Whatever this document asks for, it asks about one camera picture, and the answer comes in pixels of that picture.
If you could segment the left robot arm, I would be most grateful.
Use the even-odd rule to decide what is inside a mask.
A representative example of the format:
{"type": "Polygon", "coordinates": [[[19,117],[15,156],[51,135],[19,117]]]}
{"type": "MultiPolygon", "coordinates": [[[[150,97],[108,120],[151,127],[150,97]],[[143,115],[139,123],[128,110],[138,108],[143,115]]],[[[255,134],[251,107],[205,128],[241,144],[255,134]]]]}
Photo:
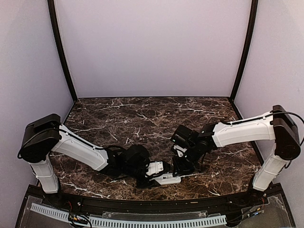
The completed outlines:
{"type": "Polygon", "coordinates": [[[57,207],[67,203],[67,196],[59,190],[59,181],[48,157],[50,152],[69,156],[106,175],[124,173],[144,185],[149,185],[150,179],[163,170],[163,163],[150,161],[149,152],[141,145],[129,149],[98,147],[72,133],[60,122],[59,115],[50,114],[26,126],[17,157],[31,165],[43,191],[57,207]]]}

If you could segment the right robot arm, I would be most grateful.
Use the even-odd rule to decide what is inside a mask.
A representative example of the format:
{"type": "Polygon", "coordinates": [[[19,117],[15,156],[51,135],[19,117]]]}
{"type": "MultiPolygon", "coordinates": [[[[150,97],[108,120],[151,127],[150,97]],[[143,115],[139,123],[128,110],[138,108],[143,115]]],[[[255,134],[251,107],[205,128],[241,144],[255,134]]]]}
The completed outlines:
{"type": "Polygon", "coordinates": [[[245,205],[253,206],[260,200],[261,191],[265,191],[282,169],[301,153],[304,140],[299,137],[298,127],[291,118],[295,115],[275,105],[264,114],[206,124],[200,131],[179,125],[171,137],[171,149],[175,153],[173,176],[192,174],[195,163],[213,150],[238,143],[273,141],[270,155],[253,177],[252,188],[242,196],[245,205]]]}

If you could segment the white remote control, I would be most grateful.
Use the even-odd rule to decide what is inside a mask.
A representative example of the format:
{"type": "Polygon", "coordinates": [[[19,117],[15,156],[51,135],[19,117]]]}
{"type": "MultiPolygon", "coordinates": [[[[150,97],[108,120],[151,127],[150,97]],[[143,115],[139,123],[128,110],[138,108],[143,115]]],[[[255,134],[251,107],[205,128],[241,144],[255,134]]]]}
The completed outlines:
{"type": "Polygon", "coordinates": [[[171,184],[179,184],[181,182],[181,177],[174,177],[172,173],[166,173],[162,176],[156,177],[152,179],[156,181],[159,185],[171,185],[171,184]]]}

